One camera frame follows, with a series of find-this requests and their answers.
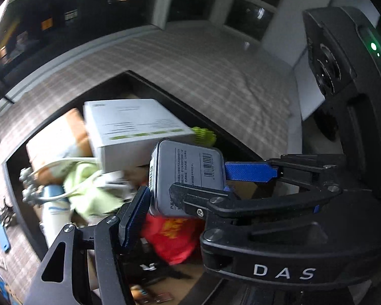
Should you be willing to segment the grey metal tin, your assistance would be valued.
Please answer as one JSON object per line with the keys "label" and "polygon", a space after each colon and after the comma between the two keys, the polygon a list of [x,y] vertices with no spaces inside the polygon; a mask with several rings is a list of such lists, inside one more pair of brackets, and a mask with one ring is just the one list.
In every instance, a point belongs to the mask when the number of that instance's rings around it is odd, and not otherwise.
{"label": "grey metal tin", "polygon": [[174,183],[223,190],[226,185],[224,158],[216,148],[164,139],[154,148],[149,167],[152,216],[187,218],[170,199]]}

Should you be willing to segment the white round bottle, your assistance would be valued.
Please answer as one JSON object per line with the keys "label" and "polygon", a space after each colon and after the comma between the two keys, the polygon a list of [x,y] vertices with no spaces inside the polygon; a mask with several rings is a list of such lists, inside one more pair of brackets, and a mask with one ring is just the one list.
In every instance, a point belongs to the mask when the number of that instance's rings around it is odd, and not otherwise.
{"label": "white round bottle", "polygon": [[51,200],[53,197],[64,194],[61,185],[47,185],[42,190],[42,197],[50,199],[42,205],[42,231],[44,233],[48,248],[51,247],[65,224],[71,222],[71,204],[67,197],[59,200]]}

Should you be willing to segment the white cardboard box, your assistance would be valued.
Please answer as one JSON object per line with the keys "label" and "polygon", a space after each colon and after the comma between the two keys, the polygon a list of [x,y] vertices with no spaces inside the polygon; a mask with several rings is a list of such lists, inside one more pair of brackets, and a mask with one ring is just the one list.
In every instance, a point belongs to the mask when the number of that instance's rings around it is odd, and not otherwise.
{"label": "white cardboard box", "polygon": [[87,101],[85,127],[104,173],[149,164],[163,139],[193,143],[193,130],[154,99]]}

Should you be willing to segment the red yellow packet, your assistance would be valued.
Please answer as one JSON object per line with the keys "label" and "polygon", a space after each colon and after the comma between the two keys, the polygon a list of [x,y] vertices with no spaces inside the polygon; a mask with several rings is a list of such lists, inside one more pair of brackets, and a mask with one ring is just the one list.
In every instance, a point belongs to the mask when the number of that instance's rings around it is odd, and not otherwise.
{"label": "red yellow packet", "polygon": [[204,221],[196,218],[164,218],[147,214],[141,237],[151,244],[156,254],[170,265],[181,264],[199,246]]}

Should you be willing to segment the blue flat clip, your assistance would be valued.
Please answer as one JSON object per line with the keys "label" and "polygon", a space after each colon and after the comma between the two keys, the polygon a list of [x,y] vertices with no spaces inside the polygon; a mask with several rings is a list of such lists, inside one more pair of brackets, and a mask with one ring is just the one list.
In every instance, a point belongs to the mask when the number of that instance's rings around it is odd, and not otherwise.
{"label": "blue flat clip", "polygon": [[9,238],[7,236],[6,229],[2,225],[1,221],[0,221],[0,246],[4,253],[8,253],[11,249],[11,245],[9,242]]}

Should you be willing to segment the orange white carton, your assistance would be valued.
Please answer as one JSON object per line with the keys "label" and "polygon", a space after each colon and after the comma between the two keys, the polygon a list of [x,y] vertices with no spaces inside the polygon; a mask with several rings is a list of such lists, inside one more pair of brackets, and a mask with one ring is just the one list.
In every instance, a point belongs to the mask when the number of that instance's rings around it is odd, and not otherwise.
{"label": "orange white carton", "polygon": [[71,163],[61,162],[52,167],[42,166],[63,158],[91,157],[92,150],[84,119],[78,109],[73,108],[55,119],[38,132],[26,145],[36,180],[42,185],[61,184]]}

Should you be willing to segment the black storage bin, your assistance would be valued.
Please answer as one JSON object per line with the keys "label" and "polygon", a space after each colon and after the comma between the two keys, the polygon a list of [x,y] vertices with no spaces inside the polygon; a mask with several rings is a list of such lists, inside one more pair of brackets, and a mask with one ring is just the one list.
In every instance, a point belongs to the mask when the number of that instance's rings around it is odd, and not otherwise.
{"label": "black storage bin", "polygon": [[100,226],[60,231],[55,247],[44,242],[38,217],[21,198],[21,181],[15,173],[22,164],[41,167],[47,157],[55,158],[63,148],[65,131],[44,138],[38,134],[70,110],[83,112],[86,101],[112,99],[132,94],[152,98],[190,126],[210,129],[217,135],[215,146],[230,161],[255,162],[262,158],[225,129],[170,94],[161,86],[133,71],[125,71],[85,91],[55,111],[4,162],[7,188],[22,230],[33,250],[43,261],[27,296],[27,304],[133,304],[129,295],[127,271],[118,266],[118,226],[120,219]]}

